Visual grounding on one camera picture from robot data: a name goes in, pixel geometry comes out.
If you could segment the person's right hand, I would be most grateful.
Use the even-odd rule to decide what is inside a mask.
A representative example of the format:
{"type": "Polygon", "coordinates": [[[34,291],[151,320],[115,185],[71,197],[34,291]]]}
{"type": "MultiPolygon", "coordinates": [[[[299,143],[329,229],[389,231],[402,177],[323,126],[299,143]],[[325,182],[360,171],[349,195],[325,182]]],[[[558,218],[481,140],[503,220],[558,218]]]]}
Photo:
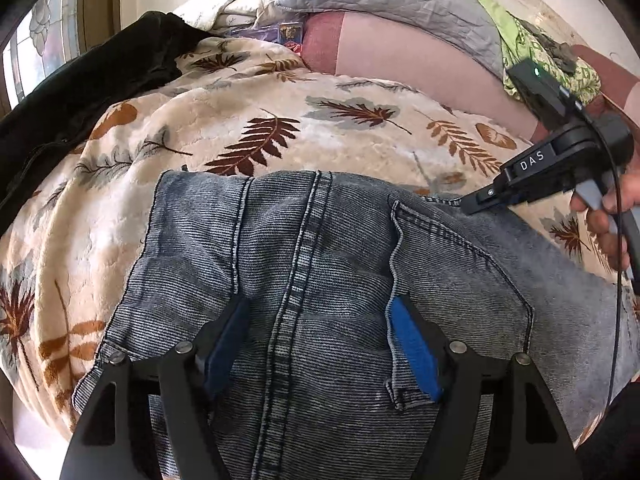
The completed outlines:
{"type": "Polygon", "coordinates": [[[639,168],[626,169],[618,180],[600,190],[596,181],[577,185],[570,208],[586,212],[590,234],[596,237],[610,267],[639,278],[639,168]]]}

